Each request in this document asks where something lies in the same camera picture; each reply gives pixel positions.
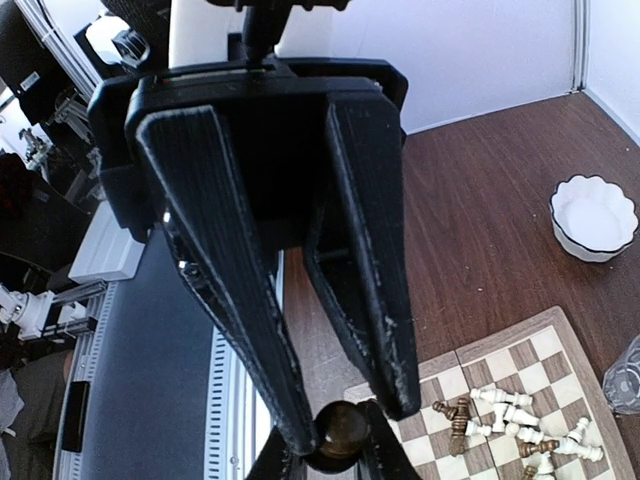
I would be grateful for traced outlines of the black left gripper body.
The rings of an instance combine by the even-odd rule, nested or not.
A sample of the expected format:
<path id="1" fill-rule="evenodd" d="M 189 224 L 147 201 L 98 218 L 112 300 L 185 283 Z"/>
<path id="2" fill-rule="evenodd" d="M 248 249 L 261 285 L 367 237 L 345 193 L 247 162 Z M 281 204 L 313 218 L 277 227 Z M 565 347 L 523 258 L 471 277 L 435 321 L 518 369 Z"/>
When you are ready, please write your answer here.
<path id="1" fill-rule="evenodd" d="M 146 242 L 156 220 L 134 145 L 140 121 L 210 105 L 228 128 L 264 246 L 299 245 L 316 182 L 330 165 L 326 96 L 358 87 L 377 87 L 400 110 L 409 81 L 384 60 L 329 57 L 273 57 L 255 67 L 237 60 L 104 81 L 88 117 L 102 156 L 99 178 L 119 226 Z"/>

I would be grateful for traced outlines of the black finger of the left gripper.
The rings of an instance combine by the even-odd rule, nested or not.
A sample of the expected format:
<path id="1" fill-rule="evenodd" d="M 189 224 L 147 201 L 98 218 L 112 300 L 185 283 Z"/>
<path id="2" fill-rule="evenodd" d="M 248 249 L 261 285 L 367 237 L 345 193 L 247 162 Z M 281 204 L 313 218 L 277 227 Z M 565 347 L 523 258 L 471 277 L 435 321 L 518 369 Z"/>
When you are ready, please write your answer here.
<path id="1" fill-rule="evenodd" d="M 155 112 L 135 144 L 171 215 L 182 275 L 211 313 L 285 442 L 308 455 L 319 440 L 298 357 L 263 260 L 227 122 L 210 106 Z"/>

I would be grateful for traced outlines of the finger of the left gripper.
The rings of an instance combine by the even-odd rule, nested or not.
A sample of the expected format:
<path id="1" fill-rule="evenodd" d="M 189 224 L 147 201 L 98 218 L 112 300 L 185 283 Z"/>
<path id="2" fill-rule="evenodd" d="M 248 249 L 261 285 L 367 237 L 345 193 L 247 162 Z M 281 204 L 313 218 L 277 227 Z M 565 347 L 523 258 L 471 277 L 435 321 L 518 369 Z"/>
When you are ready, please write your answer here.
<path id="1" fill-rule="evenodd" d="M 420 388 L 399 112 L 381 93 L 330 94 L 325 141 L 305 267 L 347 358 L 386 415 L 402 420 L 419 410 Z"/>

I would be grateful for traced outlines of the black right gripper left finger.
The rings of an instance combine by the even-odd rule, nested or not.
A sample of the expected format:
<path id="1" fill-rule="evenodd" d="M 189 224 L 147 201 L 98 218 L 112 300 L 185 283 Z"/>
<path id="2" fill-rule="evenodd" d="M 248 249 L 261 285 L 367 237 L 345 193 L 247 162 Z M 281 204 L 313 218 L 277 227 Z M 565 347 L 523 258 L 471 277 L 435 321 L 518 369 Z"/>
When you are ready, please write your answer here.
<path id="1" fill-rule="evenodd" d="M 270 435 L 246 480 L 303 480 L 307 478 L 307 460 L 311 454 L 299 455 L 285 442 L 277 427 Z"/>

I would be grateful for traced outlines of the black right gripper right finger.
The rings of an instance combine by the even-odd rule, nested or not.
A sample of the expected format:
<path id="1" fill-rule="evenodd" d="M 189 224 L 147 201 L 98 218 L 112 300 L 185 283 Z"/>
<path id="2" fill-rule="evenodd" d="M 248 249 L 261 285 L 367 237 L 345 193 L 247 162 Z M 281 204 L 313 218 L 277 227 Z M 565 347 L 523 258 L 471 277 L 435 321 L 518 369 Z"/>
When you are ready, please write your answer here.
<path id="1" fill-rule="evenodd" d="M 420 480 L 378 403 L 357 404 L 369 425 L 369 436 L 355 467 L 358 480 Z"/>

